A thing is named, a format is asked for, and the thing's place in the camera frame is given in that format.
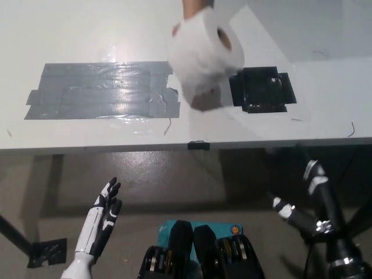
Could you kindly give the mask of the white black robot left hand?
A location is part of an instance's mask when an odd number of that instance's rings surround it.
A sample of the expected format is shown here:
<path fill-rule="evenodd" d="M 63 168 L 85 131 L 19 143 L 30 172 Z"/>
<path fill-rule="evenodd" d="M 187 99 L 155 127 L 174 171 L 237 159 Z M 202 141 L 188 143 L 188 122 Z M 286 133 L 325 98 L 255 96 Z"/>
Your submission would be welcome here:
<path fill-rule="evenodd" d="M 122 201 L 116 198 L 120 186 L 113 177 L 99 193 L 85 218 L 73 261 L 62 278 L 92 278 L 92 267 L 108 243 L 121 210 Z"/>

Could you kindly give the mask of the person's bare hand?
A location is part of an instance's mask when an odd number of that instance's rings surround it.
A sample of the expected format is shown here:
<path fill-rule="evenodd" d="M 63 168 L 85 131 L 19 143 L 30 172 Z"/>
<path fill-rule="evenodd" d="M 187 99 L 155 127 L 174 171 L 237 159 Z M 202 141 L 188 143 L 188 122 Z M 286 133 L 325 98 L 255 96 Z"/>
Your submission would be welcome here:
<path fill-rule="evenodd" d="M 201 24 L 185 21 L 174 26 L 168 60 L 187 104 L 195 110 L 219 106 L 219 73 L 213 69 L 210 37 Z"/>

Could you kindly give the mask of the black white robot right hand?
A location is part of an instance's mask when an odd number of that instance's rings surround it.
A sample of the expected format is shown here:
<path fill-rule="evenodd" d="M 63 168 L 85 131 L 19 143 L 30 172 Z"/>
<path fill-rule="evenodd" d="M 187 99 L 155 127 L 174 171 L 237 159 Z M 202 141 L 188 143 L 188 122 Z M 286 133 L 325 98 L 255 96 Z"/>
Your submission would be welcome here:
<path fill-rule="evenodd" d="M 326 258 L 330 266 L 361 264 L 361 253 L 347 232 L 341 207 L 319 161 L 307 162 L 303 180 L 307 193 L 314 201 L 315 216 L 270 194 L 273 209 L 309 241 L 327 244 Z"/>

